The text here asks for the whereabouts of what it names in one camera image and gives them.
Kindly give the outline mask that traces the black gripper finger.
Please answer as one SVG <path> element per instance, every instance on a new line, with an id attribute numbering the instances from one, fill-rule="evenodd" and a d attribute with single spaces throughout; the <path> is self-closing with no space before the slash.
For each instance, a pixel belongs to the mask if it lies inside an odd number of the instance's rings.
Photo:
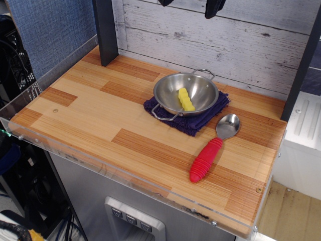
<path id="1" fill-rule="evenodd" d="M 158 2 L 163 6 L 166 7 L 171 4 L 174 0 L 158 0 Z"/>
<path id="2" fill-rule="evenodd" d="M 205 18 L 210 19 L 216 16 L 217 12 L 223 8 L 225 2 L 225 0 L 207 0 Z"/>

